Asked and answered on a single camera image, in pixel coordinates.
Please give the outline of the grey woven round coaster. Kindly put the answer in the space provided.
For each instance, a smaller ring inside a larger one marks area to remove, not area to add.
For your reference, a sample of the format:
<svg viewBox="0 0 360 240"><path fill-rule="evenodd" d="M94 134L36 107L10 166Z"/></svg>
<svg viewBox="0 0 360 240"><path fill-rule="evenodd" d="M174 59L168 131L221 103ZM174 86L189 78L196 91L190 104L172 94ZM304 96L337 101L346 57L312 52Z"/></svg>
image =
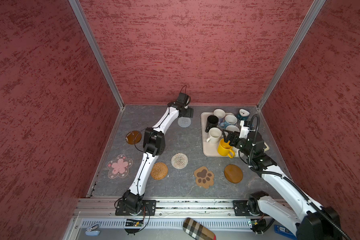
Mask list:
<svg viewBox="0 0 360 240"><path fill-rule="evenodd" d="M178 119L178 125L182 128L187 128L191 125L191 118L181 117Z"/></svg>

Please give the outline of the multicolour woven round coaster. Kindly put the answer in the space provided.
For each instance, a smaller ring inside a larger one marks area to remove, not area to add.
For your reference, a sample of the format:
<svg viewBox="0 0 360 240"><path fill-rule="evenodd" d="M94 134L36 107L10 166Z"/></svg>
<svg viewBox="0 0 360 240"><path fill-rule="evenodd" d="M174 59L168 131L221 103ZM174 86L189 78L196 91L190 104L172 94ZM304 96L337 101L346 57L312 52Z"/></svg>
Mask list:
<svg viewBox="0 0 360 240"><path fill-rule="evenodd" d="M188 164L188 157L183 153L175 154L171 159L171 163L175 169L184 169Z"/></svg>

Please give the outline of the dark amber round coaster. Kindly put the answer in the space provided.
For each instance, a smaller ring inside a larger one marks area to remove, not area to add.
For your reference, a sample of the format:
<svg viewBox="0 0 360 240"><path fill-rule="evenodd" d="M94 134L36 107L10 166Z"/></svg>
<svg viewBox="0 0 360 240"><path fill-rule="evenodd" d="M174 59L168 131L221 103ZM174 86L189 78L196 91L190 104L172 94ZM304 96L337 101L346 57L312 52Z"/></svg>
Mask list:
<svg viewBox="0 0 360 240"><path fill-rule="evenodd" d="M126 135L126 142L130 145L139 143L142 139L142 134L139 131L130 131Z"/></svg>

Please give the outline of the rattan round coaster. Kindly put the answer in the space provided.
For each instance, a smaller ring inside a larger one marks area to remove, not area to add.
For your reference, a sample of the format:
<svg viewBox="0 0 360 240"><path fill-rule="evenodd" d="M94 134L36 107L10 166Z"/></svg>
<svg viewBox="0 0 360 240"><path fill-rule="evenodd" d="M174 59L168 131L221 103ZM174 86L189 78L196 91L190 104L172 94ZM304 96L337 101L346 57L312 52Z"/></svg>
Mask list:
<svg viewBox="0 0 360 240"><path fill-rule="evenodd" d="M152 171L151 171L151 177L154 180L162 180L164 179L169 172L168 166L164 163L155 163Z"/></svg>

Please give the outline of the pink flower coaster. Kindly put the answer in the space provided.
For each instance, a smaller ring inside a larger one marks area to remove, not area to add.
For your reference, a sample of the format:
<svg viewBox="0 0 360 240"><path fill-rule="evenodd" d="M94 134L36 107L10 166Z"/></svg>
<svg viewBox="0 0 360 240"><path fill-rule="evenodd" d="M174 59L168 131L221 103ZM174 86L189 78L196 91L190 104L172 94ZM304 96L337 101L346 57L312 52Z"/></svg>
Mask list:
<svg viewBox="0 0 360 240"><path fill-rule="evenodd" d="M130 168L133 165L133 160L127 158L125 155L119 155L115 159L107 163L108 178L125 178L130 172Z"/></svg>

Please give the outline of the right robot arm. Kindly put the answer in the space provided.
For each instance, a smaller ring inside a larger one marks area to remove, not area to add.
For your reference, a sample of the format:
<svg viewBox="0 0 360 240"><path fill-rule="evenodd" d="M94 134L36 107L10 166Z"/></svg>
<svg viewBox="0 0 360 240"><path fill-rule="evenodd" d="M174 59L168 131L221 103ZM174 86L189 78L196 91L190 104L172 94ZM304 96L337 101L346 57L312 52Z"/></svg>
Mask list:
<svg viewBox="0 0 360 240"><path fill-rule="evenodd" d="M264 140L257 131L240 138L238 132L223 130L223 140L247 157L251 171L268 182L289 204L275 201L264 191L250 195L248 211L258 216L266 214L286 227L299 240L348 240L341 228L338 213L325 208L298 187L264 150Z"/></svg>

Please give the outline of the cork paw print coaster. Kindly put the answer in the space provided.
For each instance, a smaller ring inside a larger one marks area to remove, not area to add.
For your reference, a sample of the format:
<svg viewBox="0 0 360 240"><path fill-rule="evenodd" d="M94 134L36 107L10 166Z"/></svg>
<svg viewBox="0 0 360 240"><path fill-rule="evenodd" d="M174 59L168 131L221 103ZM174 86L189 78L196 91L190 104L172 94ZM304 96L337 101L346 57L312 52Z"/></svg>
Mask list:
<svg viewBox="0 0 360 240"><path fill-rule="evenodd" d="M194 171L195 182L199 187L208 189L214 185L214 173L203 166Z"/></svg>

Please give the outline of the white mug middle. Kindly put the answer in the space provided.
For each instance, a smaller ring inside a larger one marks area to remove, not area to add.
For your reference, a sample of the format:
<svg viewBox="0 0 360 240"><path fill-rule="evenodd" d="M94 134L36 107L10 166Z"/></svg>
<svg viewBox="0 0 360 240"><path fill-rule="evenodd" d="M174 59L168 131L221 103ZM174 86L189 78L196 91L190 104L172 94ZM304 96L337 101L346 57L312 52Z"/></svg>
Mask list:
<svg viewBox="0 0 360 240"><path fill-rule="evenodd" d="M240 129L237 126L234 125L229 125L226 127L227 131L231 131L231 132L238 132L240 133Z"/></svg>

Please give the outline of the yellow mug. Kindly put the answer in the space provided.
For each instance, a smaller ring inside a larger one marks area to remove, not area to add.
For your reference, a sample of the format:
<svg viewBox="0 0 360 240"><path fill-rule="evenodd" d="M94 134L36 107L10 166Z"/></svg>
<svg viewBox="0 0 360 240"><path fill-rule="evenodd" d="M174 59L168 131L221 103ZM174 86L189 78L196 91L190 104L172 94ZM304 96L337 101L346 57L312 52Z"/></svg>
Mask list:
<svg viewBox="0 0 360 240"><path fill-rule="evenodd" d="M223 157L229 157L231 159L235 157L233 146L230 146L229 143L226 143L224 139L220 140L217 152Z"/></svg>

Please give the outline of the white blue mug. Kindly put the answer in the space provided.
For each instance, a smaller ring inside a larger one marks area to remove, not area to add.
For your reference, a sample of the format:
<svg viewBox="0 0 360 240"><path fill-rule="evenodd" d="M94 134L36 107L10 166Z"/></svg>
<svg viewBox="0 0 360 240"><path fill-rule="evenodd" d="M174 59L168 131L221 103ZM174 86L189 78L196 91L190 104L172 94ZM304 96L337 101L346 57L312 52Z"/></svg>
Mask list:
<svg viewBox="0 0 360 240"><path fill-rule="evenodd" d="M237 124L237 118L235 115L226 115L221 122L220 127L226 129L229 126L235 126Z"/></svg>

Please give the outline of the beige tray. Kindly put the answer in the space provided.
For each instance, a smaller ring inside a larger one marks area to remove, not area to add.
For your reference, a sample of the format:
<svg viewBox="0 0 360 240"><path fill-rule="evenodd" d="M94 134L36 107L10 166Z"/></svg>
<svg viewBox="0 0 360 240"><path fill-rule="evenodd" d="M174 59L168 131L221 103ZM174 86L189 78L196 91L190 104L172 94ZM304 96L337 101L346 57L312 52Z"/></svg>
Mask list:
<svg viewBox="0 0 360 240"><path fill-rule="evenodd" d="M217 148L219 146L219 142L211 143L211 142L206 141L209 138L208 133L205 132L206 123L207 123L207 117L209 117L211 115L213 115L212 112L203 112L200 115L200 117L201 117L201 134L202 134L203 153L207 157L221 157L221 155L217 151Z"/></svg>

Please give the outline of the black mug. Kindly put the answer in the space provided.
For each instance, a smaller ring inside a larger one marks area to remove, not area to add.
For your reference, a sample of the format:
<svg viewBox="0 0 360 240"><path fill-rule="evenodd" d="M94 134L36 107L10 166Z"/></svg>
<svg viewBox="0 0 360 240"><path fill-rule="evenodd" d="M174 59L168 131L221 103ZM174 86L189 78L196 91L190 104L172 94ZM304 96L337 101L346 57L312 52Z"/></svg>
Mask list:
<svg viewBox="0 0 360 240"><path fill-rule="evenodd" d="M210 129L216 128L218 126L219 118L217 116L211 115L207 117L205 132L208 133Z"/></svg>

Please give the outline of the yellow calculator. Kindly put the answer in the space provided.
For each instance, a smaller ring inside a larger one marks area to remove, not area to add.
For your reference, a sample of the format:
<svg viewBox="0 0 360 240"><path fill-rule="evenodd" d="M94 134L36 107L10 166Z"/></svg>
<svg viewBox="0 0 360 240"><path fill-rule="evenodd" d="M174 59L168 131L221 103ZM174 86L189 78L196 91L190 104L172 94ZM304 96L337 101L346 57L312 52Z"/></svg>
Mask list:
<svg viewBox="0 0 360 240"><path fill-rule="evenodd" d="M264 151L266 152L269 149L270 149L269 145L266 142L264 142Z"/></svg>

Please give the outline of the plaid case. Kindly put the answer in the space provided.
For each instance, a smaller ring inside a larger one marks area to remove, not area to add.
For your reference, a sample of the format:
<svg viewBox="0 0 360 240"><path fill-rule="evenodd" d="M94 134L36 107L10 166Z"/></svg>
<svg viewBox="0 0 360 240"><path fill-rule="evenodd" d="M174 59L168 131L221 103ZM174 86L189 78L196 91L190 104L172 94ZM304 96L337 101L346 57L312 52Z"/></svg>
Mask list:
<svg viewBox="0 0 360 240"><path fill-rule="evenodd" d="M182 228L185 233L195 240L216 240L214 232L191 218L184 221Z"/></svg>

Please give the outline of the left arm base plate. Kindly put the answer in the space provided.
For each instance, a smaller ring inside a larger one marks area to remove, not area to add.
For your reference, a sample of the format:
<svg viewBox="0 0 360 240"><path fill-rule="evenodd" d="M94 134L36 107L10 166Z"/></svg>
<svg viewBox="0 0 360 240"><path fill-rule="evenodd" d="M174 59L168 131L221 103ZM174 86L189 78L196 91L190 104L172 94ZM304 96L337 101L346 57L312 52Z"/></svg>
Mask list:
<svg viewBox="0 0 360 240"><path fill-rule="evenodd" d="M135 207L131 207L123 200L117 202L116 216L154 216L156 212L156 200L142 200Z"/></svg>

